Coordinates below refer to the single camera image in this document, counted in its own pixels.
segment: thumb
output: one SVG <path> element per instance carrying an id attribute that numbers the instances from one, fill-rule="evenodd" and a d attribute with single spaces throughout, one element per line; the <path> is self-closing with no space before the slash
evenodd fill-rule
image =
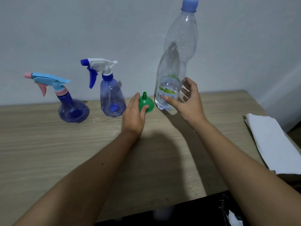
<path id="1" fill-rule="evenodd" d="M 145 105 L 141 109 L 140 116 L 143 120 L 145 119 L 145 114 L 146 114 L 146 111 L 148 110 L 148 108 L 149 108 L 149 105 Z"/>
<path id="2" fill-rule="evenodd" d="M 179 102 L 173 99 L 172 97 L 165 96 L 164 101 L 173 106 L 176 110 L 178 110 Z"/>

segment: spray nozzle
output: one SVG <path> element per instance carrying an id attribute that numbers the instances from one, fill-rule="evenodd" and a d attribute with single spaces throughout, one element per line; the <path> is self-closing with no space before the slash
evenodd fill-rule
<path id="1" fill-rule="evenodd" d="M 55 94 L 57 96 L 63 96 L 68 93 L 68 90 L 64 86 L 64 83 L 69 83 L 70 80 L 63 79 L 51 74 L 42 73 L 25 73 L 25 78 L 33 79 L 36 84 L 38 84 L 40 90 L 42 91 L 43 97 L 46 94 L 46 87 L 53 86 Z"/>
<path id="2" fill-rule="evenodd" d="M 110 61 L 107 59 L 101 58 L 89 58 L 89 59 L 82 59 L 80 61 L 82 66 L 88 66 L 87 70 L 90 73 L 90 89 L 93 88 L 96 78 L 98 76 L 98 72 L 102 72 L 102 76 L 110 76 L 112 74 L 111 67 L 114 66 L 117 61 Z"/>

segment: hand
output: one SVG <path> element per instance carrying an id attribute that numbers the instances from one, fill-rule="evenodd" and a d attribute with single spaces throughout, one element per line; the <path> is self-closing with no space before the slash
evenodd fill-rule
<path id="1" fill-rule="evenodd" d="M 178 102 L 172 97 L 167 96 L 164 97 L 164 100 L 168 104 L 172 105 L 179 112 L 182 118 L 192 127 L 199 121 L 207 121 L 197 84 L 190 78 L 186 77 L 183 85 L 187 89 L 181 89 L 181 91 L 186 95 L 183 96 L 184 103 Z"/>
<path id="2" fill-rule="evenodd" d="M 121 132 L 131 132 L 135 138 L 139 138 L 145 123 L 145 113 L 148 105 L 143 106 L 139 113 L 140 93 L 136 93 L 130 100 L 122 115 Z"/>

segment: person's right arm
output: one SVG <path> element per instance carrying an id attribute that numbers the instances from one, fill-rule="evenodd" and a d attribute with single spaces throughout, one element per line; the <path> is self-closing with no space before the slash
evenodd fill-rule
<path id="1" fill-rule="evenodd" d="M 223 136 L 204 115 L 195 82 L 185 78 L 185 103 L 164 100 L 200 137 L 216 168 L 251 225 L 301 225 L 301 194 Z"/>

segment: forearm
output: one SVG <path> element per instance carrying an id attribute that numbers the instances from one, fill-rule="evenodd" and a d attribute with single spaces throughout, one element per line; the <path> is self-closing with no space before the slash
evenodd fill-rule
<path id="1" fill-rule="evenodd" d="M 59 181 L 15 225 L 93 225 L 136 139 L 132 133 L 121 133 Z"/>
<path id="2" fill-rule="evenodd" d="M 199 122 L 193 128 L 252 225 L 299 222 L 299 193 L 242 152 L 209 122 Z"/>

